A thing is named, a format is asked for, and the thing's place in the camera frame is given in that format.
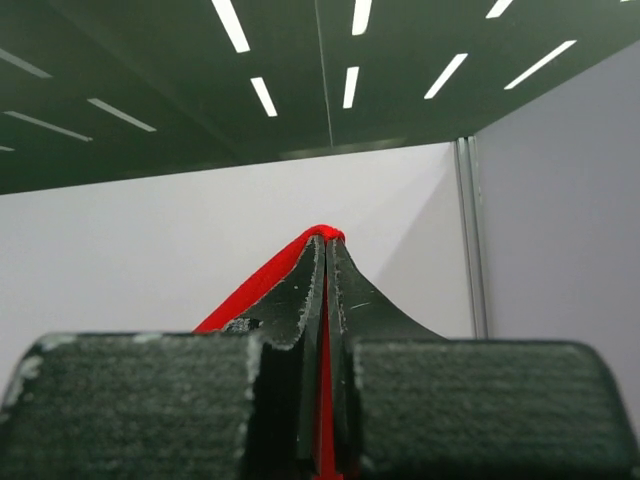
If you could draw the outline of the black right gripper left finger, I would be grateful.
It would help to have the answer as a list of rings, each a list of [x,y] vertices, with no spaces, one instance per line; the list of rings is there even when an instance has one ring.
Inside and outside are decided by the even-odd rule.
[[[219,331],[51,333],[1,403],[5,479],[309,479],[325,246]]]

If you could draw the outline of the red t shirt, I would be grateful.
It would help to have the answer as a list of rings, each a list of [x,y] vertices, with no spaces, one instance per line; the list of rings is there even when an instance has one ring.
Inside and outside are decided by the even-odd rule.
[[[328,225],[308,228],[194,329],[247,347],[243,479],[343,476],[334,445],[327,254],[344,239]]]

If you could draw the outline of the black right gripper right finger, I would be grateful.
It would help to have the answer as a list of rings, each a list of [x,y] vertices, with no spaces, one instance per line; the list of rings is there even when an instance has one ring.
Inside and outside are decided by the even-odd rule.
[[[614,376],[569,341],[453,340],[326,247],[334,458],[347,479],[635,479]]]

